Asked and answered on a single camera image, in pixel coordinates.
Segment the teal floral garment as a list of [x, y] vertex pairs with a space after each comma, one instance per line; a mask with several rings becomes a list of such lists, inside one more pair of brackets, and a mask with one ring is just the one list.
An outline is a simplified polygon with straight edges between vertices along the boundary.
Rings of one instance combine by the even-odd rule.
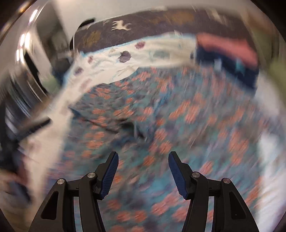
[[176, 191], [168, 167], [171, 151], [208, 178], [231, 178], [257, 213], [258, 140], [269, 119], [224, 74], [139, 68], [125, 79], [92, 87], [70, 109], [70, 131], [47, 187], [61, 177], [83, 177], [117, 152], [110, 193], [99, 203], [107, 231], [182, 229], [188, 202]]

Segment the navy star garment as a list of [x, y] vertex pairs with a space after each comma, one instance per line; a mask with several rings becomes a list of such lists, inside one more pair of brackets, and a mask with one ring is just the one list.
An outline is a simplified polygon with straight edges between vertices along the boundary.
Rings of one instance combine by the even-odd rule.
[[201, 46], [197, 46], [194, 57], [199, 65], [212, 65], [216, 71], [224, 70], [249, 89], [256, 89], [258, 68], [248, 68], [237, 58], [232, 59], [219, 52], [207, 51]]

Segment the white seashell quilt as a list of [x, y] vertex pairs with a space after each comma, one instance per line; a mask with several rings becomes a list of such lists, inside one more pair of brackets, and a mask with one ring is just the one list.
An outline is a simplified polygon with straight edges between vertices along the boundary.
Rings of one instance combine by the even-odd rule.
[[27, 212], [28, 222], [32, 222], [43, 201], [49, 169], [60, 159], [72, 117], [69, 106], [94, 85], [119, 81], [131, 75], [138, 67], [187, 64], [195, 46], [195, 35], [167, 32], [76, 56], [73, 65], [65, 73], [62, 89], [39, 117], [50, 117], [52, 122], [28, 137], [26, 167], [33, 197]]

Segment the dark purple deer mattress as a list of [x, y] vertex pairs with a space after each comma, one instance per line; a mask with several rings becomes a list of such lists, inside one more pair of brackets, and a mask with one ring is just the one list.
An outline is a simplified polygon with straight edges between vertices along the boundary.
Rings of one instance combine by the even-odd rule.
[[232, 16], [214, 8], [172, 8], [126, 14], [80, 27], [73, 37], [73, 48], [79, 52], [95, 52], [167, 32], [197, 34], [246, 40], [255, 44], [240, 16]]

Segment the pink folded garment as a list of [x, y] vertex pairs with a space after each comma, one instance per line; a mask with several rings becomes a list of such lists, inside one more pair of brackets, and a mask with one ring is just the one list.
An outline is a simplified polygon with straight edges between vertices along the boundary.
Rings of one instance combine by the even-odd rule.
[[208, 52], [217, 52], [226, 57], [240, 60], [246, 67], [258, 67], [258, 55], [246, 40], [220, 37], [209, 33], [198, 33], [197, 44]]

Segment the green pillow right side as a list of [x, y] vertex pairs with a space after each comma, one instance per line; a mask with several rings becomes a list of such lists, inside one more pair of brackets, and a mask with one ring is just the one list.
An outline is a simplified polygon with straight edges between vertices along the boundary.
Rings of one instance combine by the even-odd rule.
[[260, 67], [285, 98], [285, 40], [277, 31], [251, 28], [252, 38], [258, 52]]

